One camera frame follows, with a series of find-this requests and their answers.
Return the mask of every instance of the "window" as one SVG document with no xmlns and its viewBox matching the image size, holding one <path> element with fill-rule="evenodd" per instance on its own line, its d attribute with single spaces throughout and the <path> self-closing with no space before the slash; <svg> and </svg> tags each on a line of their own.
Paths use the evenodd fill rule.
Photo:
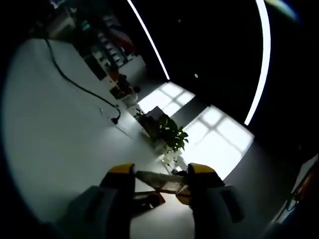
<svg viewBox="0 0 319 239">
<path fill-rule="evenodd" d="M 171 117 L 194 98 L 194 94 L 172 82 L 166 83 L 142 99 L 138 105 L 144 113 L 158 106 Z"/>
<path fill-rule="evenodd" d="M 253 141 L 253 135 L 219 109 L 205 109 L 185 128 L 189 144 L 182 154 L 186 163 L 213 168 L 223 180 L 236 167 Z"/>
</svg>

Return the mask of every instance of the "white table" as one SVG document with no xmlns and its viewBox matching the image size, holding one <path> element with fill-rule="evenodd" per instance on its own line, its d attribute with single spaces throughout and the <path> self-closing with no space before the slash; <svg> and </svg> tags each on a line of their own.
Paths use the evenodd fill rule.
<svg viewBox="0 0 319 239">
<path fill-rule="evenodd" d="M 69 78 L 121 105 L 72 45 L 52 42 L 52 48 Z M 39 219 L 60 217 L 70 200 L 99 185 L 114 165 L 133 162 L 138 170 L 164 170 L 141 137 L 141 126 L 120 109 L 122 116 L 115 126 L 110 118 L 117 111 L 66 82 L 54 68 L 43 40 L 30 40 L 18 49 L 3 93 L 2 141 L 16 185 Z M 137 191 L 145 189 L 141 182 L 137 184 Z M 132 221 L 131 238 L 160 236 L 160 232 L 168 238 L 178 238 L 177 232 L 181 238 L 192 238 L 190 209 L 174 195 L 167 197 L 165 205 Z M 190 221 L 181 226 L 186 215 Z M 153 224 L 145 228 L 147 221 Z"/>
</svg>

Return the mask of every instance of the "black cable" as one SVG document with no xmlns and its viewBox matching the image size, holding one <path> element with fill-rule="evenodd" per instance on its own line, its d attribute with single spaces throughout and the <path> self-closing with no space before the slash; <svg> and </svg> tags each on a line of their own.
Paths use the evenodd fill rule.
<svg viewBox="0 0 319 239">
<path fill-rule="evenodd" d="M 70 78 L 68 78 L 64 73 L 63 71 L 60 69 L 59 65 L 57 64 L 56 60 L 55 60 L 55 57 L 54 57 L 54 53 L 53 53 L 53 50 L 52 50 L 52 46 L 49 42 L 48 39 L 44 39 L 46 44 L 48 45 L 49 47 L 49 51 L 50 51 L 50 55 L 51 55 L 51 59 L 53 61 L 53 64 L 55 66 L 55 68 L 58 70 L 58 72 L 60 73 L 60 75 L 65 79 L 67 80 L 68 82 L 70 82 L 72 85 L 76 86 L 77 88 L 79 88 L 80 90 L 88 93 L 88 94 L 91 94 L 97 98 L 99 98 L 100 100 L 104 101 L 105 103 L 109 104 L 110 106 L 112 106 L 113 108 L 115 108 L 118 112 L 119 112 L 119 116 L 117 116 L 116 118 L 112 118 L 111 121 L 114 123 L 114 124 L 117 124 L 118 121 L 119 121 L 119 118 L 121 117 L 121 111 L 112 103 L 108 102 L 106 99 L 94 94 L 93 92 L 83 88 L 82 86 L 78 85 L 77 83 L 75 83 L 74 81 L 72 81 Z"/>
</svg>

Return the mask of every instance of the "led light strip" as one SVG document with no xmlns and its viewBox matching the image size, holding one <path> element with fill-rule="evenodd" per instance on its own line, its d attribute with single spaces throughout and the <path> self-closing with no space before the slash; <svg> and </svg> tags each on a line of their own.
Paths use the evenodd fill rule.
<svg viewBox="0 0 319 239">
<path fill-rule="evenodd" d="M 260 72 L 257 90 L 255 93 L 254 100 L 251 104 L 250 110 L 248 112 L 248 115 L 246 117 L 245 125 L 249 125 L 252 117 L 254 116 L 258 103 L 260 101 L 260 98 L 266 83 L 269 61 L 270 61 L 270 25 L 269 25 L 267 9 L 263 0 L 256 0 L 256 4 L 258 7 L 260 20 L 261 20 L 261 27 L 263 31 L 263 60 L 261 63 L 261 72 Z"/>
<path fill-rule="evenodd" d="M 163 61 L 161 60 L 160 54 L 159 54 L 158 50 L 157 50 L 156 47 L 155 47 L 155 44 L 154 44 L 154 42 L 153 42 L 153 40 L 152 40 L 152 38 L 151 38 L 151 35 L 150 35 L 149 31 L 147 30 L 147 28 L 146 28 L 146 26 L 145 26 L 143 20 L 141 19 L 141 16 L 139 15 L 138 11 L 136 10 L 136 8 L 135 8 L 135 6 L 133 5 L 133 3 L 131 2 L 131 0 L 127 0 L 127 1 L 128 1 L 128 3 L 129 3 L 129 5 L 131 6 L 133 12 L 135 13 L 136 17 L 137 17 L 138 20 L 140 21 L 140 24 L 142 25 L 142 28 L 143 28 L 144 32 L 146 33 L 146 36 L 148 37 L 148 39 L 149 39 L 149 41 L 150 41 L 150 43 L 151 43 L 151 45 L 152 45 L 152 47 L 153 47 L 153 49 L 154 49 L 154 52 L 155 52 L 156 56 L 157 56 L 158 59 L 159 59 L 160 65 L 161 65 L 161 67 L 163 68 L 163 71 L 164 71 L 164 73 L 165 73 L 165 75 L 166 75 L 166 78 L 169 80 L 169 76 L 168 76 L 167 70 L 166 70 L 166 68 L 165 68 L 165 66 L 164 66 Z"/>
</svg>

